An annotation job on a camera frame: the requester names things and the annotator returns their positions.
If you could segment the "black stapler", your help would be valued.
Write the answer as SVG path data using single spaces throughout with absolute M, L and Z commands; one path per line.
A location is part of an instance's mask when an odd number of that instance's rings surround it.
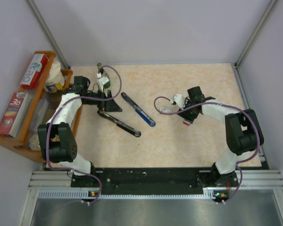
M 120 121 L 119 119 L 107 114 L 106 112 L 98 110 L 97 113 L 102 118 L 107 119 L 107 120 L 115 123 L 117 127 L 123 129 L 124 131 L 128 132 L 129 134 L 131 134 L 135 137 L 141 136 L 141 132 L 139 130 L 136 130 L 136 129 L 130 127 L 129 125 L 127 125 L 124 122 Z

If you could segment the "red staple box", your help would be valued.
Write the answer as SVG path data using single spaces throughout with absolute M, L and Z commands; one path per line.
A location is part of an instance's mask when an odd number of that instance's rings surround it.
M 160 113 L 171 114 L 173 112 L 173 109 L 168 107 L 161 107 L 159 111 Z

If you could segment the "blue stapler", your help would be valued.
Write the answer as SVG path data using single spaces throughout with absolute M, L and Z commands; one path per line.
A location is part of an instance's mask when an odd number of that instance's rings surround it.
M 156 122 L 149 117 L 125 92 L 122 92 L 121 96 L 150 127 L 156 126 Z

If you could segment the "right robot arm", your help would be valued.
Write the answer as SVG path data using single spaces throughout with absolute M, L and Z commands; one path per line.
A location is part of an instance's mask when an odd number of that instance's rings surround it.
M 238 110 L 226 107 L 214 97 L 205 97 L 199 86 L 187 90 L 188 96 L 176 94 L 173 104 L 179 107 L 177 115 L 192 124 L 199 114 L 210 116 L 225 125 L 227 150 L 213 163 L 208 182 L 222 186 L 235 171 L 237 162 L 264 143 L 257 115 L 252 109 Z

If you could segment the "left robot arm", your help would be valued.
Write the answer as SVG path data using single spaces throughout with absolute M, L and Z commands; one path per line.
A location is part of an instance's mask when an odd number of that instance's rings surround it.
M 88 90 L 90 80 L 75 76 L 74 84 L 63 91 L 60 104 L 54 115 L 45 124 L 39 125 L 37 134 L 42 157 L 52 163 L 75 170 L 86 186 L 94 186 L 98 176 L 94 165 L 77 152 L 77 142 L 71 125 L 82 105 L 95 105 L 105 112 L 122 112 L 121 107 L 112 99 L 110 79 L 107 75 L 97 74 L 98 91 Z

